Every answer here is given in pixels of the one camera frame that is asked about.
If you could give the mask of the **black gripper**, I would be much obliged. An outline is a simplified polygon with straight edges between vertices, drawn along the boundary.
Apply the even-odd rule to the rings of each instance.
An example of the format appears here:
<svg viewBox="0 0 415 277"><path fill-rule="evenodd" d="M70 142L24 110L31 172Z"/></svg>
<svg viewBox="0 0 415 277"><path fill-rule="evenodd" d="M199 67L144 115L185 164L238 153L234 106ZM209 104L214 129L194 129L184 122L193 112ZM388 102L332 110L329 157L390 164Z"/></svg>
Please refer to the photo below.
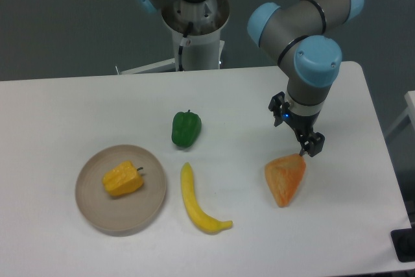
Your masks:
<svg viewBox="0 0 415 277"><path fill-rule="evenodd" d="M307 154L314 157L322 151L325 136L313 129L320 112L313 115L295 114L290 110L290 104L285 100L285 93L282 91L271 98L268 110L274 116L275 127L285 122L293 129L296 139L301 145L300 156Z"/></svg>

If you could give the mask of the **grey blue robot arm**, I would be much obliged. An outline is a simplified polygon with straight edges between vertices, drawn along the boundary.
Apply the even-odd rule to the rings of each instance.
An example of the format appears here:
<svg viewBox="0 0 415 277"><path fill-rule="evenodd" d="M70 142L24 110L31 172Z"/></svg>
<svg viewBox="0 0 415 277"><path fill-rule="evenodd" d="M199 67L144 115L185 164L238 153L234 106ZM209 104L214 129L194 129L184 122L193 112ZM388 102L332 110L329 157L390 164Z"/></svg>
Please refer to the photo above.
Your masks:
<svg viewBox="0 0 415 277"><path fill-rule="evenodd" d="M227 0L138 0L148 12L161 12L172 34L177 71L218 69L220 33L229 20ZM285 91L268 106L275 125L294 131L301 154L316 156L325 138L314 123L338 76L342 51L325 32L359 15L364 0L299 0L289 8L259 6L247 31L252 41L286 74Z"/></svg>

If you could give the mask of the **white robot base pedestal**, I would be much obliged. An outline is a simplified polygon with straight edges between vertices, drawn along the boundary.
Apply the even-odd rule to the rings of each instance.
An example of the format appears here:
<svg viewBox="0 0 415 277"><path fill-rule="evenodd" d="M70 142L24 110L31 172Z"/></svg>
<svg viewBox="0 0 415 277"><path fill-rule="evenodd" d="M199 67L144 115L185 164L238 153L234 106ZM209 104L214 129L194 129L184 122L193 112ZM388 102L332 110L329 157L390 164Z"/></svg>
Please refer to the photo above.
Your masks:
<svg viewBox="0 0 415 277"><path fill-rule="evenodd" d="M218 69L224 47L221 30L230 16L228 0L179 0L161 10L172 35L174 57L118 72L121 75Z"/></svg>

